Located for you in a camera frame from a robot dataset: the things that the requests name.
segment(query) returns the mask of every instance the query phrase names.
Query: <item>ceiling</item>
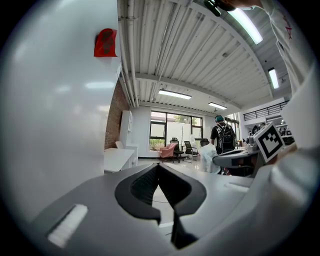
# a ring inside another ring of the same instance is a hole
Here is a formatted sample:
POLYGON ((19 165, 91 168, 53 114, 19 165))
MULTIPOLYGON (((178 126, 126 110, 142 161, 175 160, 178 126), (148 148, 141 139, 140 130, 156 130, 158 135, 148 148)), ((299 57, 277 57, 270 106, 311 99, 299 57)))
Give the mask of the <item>ceiling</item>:
MULTIPOLYGON (((132 79, 128 19, 125 18, 127 2, 119 1, 118 16, 125 49, 121 53, 122 61, 126 61, 132 79)), ((273 100, 276 91, 268 74, 272 67, 277 71, 280 88, 290 88, 270 19, 263 10, 245 11, 263 38, 255 45, 228 13, 221 11, 221 17, 216 17, 202 1, 189 3, 189 0, 134 3, 135 96, 140 105, 154 103, 212 114, 235 113, 248 105, 273 100), (160 89, 192 98, 161 95, 160 89), (210 102, 227 109, 215 111, 208 105, 210 102)))

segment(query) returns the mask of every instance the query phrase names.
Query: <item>white desk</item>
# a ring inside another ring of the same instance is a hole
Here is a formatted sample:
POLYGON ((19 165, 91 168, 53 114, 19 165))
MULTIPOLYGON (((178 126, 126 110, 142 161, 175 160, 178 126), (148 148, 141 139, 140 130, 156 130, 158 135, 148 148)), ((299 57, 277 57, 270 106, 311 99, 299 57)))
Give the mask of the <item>white desk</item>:
POLYGON ((119 172, 132 167, 134 150, 121 148, 108 148, 104 151, 104 170, 119 172))

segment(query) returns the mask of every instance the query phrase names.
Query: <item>backpack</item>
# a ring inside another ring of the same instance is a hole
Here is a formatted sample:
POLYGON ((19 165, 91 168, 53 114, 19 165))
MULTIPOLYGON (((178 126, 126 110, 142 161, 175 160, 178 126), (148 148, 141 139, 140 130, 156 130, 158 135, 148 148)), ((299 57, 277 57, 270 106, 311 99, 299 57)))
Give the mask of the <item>backpack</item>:
POLYGON ((222 154, 234 150, 235 147, 235 132, 229 124, 222 126, 217 124, 219 137, 217 139, 217 153, 222 154))

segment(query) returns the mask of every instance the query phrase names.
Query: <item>pink chair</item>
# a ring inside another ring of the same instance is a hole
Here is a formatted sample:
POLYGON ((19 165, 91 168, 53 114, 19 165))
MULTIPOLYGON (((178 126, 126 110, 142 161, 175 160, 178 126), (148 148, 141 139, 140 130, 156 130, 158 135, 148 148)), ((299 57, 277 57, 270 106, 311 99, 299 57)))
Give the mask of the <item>pink chair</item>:
POLYGON ((176 145, 176 143, 170 143, 168 146, 160 148, 160 157, 162 158, 162 162, 164 162, 164 158, 172 158, 172 162, 174 163, 174 150, 176 145))

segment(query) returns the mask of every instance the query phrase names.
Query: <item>red object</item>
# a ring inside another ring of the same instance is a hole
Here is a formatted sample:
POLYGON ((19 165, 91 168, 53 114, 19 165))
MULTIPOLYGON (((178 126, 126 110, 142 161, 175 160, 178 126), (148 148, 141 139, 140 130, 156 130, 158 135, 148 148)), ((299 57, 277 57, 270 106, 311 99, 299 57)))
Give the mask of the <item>red object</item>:
POLYGON ((116 55, 117 31, 111 28, 101 30, 94 47, 94 57, 118 57, 116 55))

